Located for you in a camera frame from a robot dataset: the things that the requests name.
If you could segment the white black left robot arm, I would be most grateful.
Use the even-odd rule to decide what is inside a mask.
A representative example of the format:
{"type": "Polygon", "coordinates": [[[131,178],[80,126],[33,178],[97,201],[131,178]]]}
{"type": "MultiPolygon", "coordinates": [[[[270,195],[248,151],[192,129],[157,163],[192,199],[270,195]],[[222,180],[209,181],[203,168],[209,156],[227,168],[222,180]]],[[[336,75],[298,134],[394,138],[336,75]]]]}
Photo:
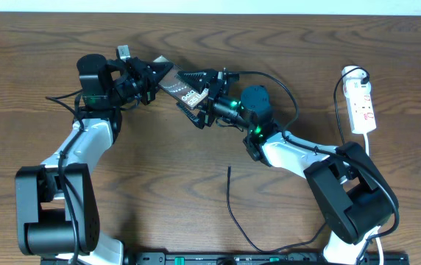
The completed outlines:
{"type": "Polygon", "coordinates": [[[74,92],[72,130],[38,166],[15,175],[18,247],[42,263],[129,264],[124,244],[101,231],[91,173],[116,142],[122,112],[155,98],[170,62],[117,54],[77,61],[81,90],[74,92]]]}

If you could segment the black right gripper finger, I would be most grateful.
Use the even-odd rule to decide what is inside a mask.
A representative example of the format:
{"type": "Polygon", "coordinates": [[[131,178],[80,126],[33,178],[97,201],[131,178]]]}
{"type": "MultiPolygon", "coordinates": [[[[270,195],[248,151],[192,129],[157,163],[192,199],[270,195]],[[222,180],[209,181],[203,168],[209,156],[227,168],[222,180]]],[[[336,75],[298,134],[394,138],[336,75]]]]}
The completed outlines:
{"type": "Polygon", "coordinates": [[[214,69],[205,69],[201,71],[178,71],[177,77],[180,81],[189,85],[197,92],[203,92],[211,86],[218,76],[218,71],[214,69]]]}
{"type": "Polygon", "coordinates": [[[176,106],[185,114],[185,116],[191,121],[191,123],[199,128],[203,129],[205,126],[205,114],[202,111],[199,111],[198,114],[194,115],[187,107],[180,104],[179,102],[176,106]]]}

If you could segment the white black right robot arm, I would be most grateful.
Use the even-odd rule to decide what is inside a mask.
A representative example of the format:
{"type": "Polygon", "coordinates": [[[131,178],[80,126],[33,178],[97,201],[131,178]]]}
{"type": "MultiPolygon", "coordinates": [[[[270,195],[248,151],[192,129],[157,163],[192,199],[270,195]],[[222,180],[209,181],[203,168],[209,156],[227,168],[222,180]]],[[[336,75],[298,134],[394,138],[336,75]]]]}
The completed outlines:
{"type": "Polygon", "coordinates": [[[243,143],[253,160],[306,179],[331,230],[322,257],[332,264],[361,264],[371,241],[398,228],[399,202],[393,190],[359,144],[323,146],[280,126],[264,86],[245,88],[239,99],[230,97],[230,85],[240,76],[228,70],[178,71],[178,80],[208,94],[198,114],[187,112],[187,117],[200,129],[216,122],[246,131],[243,143]]]}

